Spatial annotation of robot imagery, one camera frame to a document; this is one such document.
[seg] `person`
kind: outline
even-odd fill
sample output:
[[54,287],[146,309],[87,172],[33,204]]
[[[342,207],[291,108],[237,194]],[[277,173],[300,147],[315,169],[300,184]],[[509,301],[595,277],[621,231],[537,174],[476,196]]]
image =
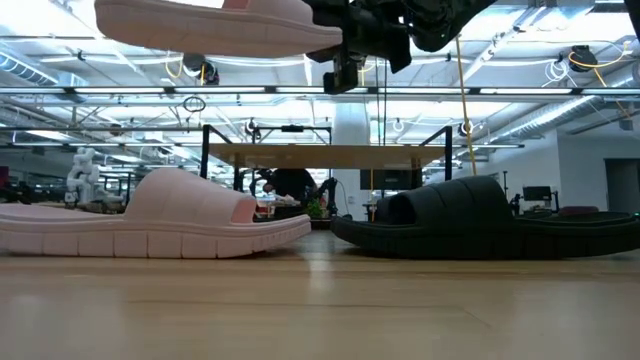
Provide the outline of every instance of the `person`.
[[296,200],[305,200],[309,191],[316,192],[318,186],[306,169],[277,169],[262,187],[266,193],[276,192],[280,196],[291,196]]

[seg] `pink slide sandal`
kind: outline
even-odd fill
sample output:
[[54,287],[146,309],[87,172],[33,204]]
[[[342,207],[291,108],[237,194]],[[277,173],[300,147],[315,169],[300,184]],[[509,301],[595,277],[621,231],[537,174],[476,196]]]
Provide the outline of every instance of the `pink slide sandal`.
[[342,43],[300,0],[95,0],[98,28],[129,45],[185,53],[279,58]]
[[253,223],[256,200],[179,169],[158,169],[124,215],[0,205],[0,249],[22,255],[215,259],[249,255],[311,231],[309,217]]

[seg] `white pillar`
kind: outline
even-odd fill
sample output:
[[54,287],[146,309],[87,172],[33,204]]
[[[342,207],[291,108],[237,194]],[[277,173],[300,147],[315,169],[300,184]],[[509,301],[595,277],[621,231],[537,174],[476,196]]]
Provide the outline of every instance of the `white pillar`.
[[[370,134],[365,104],[336,104],[333,145],[369,145]],[[334,170],[333,177],[344,185],[344,192],[340,184],[336,188],[338,212],[350,213],[354,220],[366,220],[362,205],[369,202],[370,192],[360,190],[360,170]]]

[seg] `yellow cable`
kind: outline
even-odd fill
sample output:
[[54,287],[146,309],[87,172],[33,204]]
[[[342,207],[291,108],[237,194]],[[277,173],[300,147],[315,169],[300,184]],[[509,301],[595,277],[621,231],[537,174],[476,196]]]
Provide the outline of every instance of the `yellow cable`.
[[622,54],[620,54],[620,57],[615,59],[615,60],[613,60],[613,61],[610,61],[610,62],[608,62],[606,64],[600,64],[600,65],[583,64],[583,63],[581,63],[579,61],[573,60],[573,55],[576,54],[574,52],[569,54],[569,61],[571,61],[574,64],[577,64],[577,65],[580,65],[582,67],[586,67],[586,68],[589,68],[589,69],[600,69],[600,68],[607,67],[607,66],[610,66],[610,65],[613,65],[615,63],[620,62],[620,60],[622,60],[624,58],[625,51],[627,51],[627,43],[626,42],[624,43],[624,49],[622,50]]
[[462,57],[460,54],[460,37],[456,37],[456,48],[458,51],[458,74],[460,76],[460,94],[462,95],[462,111],[464,113],[464,128],[467,133],[467,147],[469,149],[469,156],[471,157],[471,166],[473,168],[473,175],[478,175],[478,169],[476,167],[476,156],[473,151],[473,141],[471,139],[471,126],[469,124],[469,116],[467,116],[467,96],[464,92],[464,74],[462,72]]
[[364,87],[364,74],[368,73],[369,71],[371,71],[374,67],[376,67],[375,65],[371,65],[368,69],[365,70],[358,70],[358,72],[360,73],[360,81],[362,83],[362,86]]
[[[598,77],[598,80],[600,80],[600,83],[602,84],[602,86],[604,87],[609,87],[607,85],[606,82],[604,82],[604,78],[602,77],[602,74],[600,74],[600,71],[598,71],[598,69],[593,69],[593,71],[596,73],[596,76]],[[619,101],[616,101],[616,104],[618,105],[618,107],[620,108],[620,111],[622,111],[622,115],[624,115],[627,119],[633,121],[633,118],[631,117],[631,115],[627,112],[627,109],[624,108],[624,106],[622,106],[622,104],[620,104]]]
[[202,69],[200,70],[200,86],[204,86],[204,63],[202,64]]
[[171,76],[174,79],[177,79],[180,77],[180,75],[182,75],[182,59],[180,59],[180,69],[178,69],[178,75],[174,74],[171,72],[171,69],[169,69],[169,59],[167,56],[167,61],[165,61],[164,63],[164,69],[167,70],[167,74],[169,74],[169,76]]

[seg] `wooden table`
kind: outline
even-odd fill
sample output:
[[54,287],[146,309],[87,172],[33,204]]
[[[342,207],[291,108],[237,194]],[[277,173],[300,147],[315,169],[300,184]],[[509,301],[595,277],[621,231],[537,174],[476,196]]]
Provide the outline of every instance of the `wooden table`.
[[2,360],[636,360],[638,252],[404,261],[330,233],[220,261],[0,257]]
[[409,170],[444,156],[444,146],[212,144],[209,152],[246,168]]

